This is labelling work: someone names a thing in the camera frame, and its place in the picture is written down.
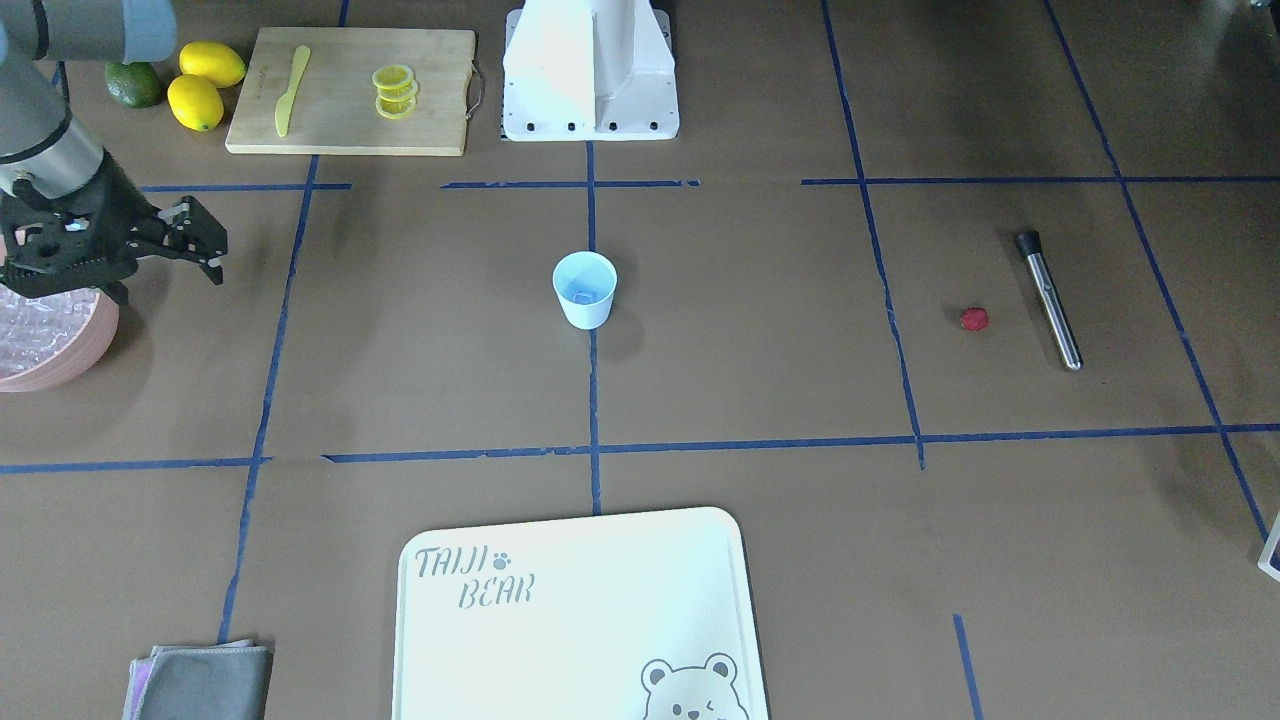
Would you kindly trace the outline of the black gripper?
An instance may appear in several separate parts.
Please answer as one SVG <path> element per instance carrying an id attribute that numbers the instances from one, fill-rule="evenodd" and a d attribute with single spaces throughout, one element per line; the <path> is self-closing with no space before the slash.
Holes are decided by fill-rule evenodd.
<path id="1" fill-rule="evenodd" d="M 150 254 L 198 265 L 224 283 L 227 231 L 196 199 L 157 209 L 134 187 L 111 154 L 90 182 L 59 199 L 19 179 L 3 195 L 3 284 L 26 299 L 97 290 L 125 306 L 124 281 Z"/>

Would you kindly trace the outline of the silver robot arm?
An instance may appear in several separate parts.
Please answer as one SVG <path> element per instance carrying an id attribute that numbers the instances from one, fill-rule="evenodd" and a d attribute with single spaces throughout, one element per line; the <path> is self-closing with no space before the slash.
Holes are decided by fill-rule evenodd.
<path id="1" fill-rule="evenodd" d="M 40 61 L 160 61 L 169 1 L 5 1 L 1 9 L 3 284 L 26 299 L 97 290 L 118 305 L 142 258 L 224 281 L 225 228 L 191 196 L 154 206 L 76 118 Z"/>

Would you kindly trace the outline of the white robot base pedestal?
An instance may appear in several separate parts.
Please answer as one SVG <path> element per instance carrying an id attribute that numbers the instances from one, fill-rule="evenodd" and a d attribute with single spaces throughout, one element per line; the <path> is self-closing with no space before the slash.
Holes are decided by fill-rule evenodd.
<path id="1" fill-rule="evenodd" d="M 502 64 L 508 141 L 678 136 L 671 17 L 649 1 L 526 1 L 506 17 Z"/>

